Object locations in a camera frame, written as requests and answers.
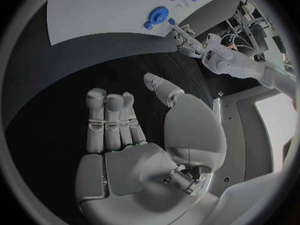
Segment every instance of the white surface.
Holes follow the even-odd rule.
[[[48,0],[47,26],[51,45],[81,36],[100,33],[140,33],[165,37],[174,18],[180,23],[212,0]],[[165,22],[152,30],[144,28],[156,7],[168,8]]]
[[[297,112],[283,93],[257,101],[255,107],[268,134],[274,172],[278,172],[283,165],[283,146],[295,133]]]

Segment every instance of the white robotic arm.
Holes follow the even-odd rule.
[[[232,77],[245,79],[254,78],[268,88],[276,88],[295,101],[296,81],[288,75],[275,69],[270,62],[257,62],[245,54],[229,49],[221,44],[221,37],[209,33],[204,47],[192,37],[193,32],[188,27],[189,33],[175,25],[173,33],[178,50],[183,54],[201,58],[202,63],[215,74],[229,74]]]

